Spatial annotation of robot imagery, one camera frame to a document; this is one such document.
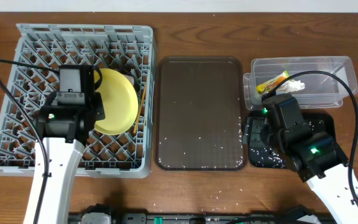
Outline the yellow green snack wrapper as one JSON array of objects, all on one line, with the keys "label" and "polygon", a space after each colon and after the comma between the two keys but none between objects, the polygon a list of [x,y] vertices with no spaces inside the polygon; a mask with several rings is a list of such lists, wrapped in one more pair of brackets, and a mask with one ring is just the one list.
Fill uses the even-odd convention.
[{"label": "yellow green snack wrapper", "polygon": [[268,93],[288,77],[289,77],[288,72],[286,70],[283,71],[281,74],[277,75],[276,77],[269,79],[268,81],[263,82],[262,84],[257,85],[256,87],[257,93],[259,95],[264,95]]}]

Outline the white tissue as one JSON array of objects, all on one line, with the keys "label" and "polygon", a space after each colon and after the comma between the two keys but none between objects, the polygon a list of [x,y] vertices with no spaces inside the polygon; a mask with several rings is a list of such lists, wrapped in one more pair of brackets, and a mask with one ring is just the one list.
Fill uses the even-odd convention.
[{"label": "white tissue", "polygon": [[278,93],[293,93],[305,89],[305,84],[299,80],[289,80],[282,84],[276,92]]}]

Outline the yellow plate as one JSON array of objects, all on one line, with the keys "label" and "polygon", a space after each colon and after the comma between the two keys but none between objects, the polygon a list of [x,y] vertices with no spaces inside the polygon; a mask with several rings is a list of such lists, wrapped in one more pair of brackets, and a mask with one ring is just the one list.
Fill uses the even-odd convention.
[{"label": "yellow plate", "polygon": [[101,94],[105,118],[95,122],[95,130],[118,135],[134,124],[138,113],[138,97],[132,82],[123,74],[101,68],[102,82],[96,92]]}]

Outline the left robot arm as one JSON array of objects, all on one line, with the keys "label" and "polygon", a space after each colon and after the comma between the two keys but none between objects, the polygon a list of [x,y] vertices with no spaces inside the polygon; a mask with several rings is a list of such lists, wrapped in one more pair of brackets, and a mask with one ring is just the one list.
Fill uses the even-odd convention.
[{"label": "left robot arm", "polygon": [[66,223],[76,170],[89,133],[105,118],[103,78],[94,65],[62,65],[60,88],[34,119],[40,142],[25,223]]}]

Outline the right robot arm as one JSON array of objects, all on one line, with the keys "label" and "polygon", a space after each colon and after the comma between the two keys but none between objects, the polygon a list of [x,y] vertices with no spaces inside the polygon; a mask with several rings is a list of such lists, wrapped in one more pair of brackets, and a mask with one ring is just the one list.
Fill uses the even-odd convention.
[{"label": "right robot arm", "polygon": [[314,128],[289,93],[267,98],[262,105],[243,125],[242,142],[254,152],[276,153],[337,223],[358,223],[358,181],[335,137],[326,128]]}]

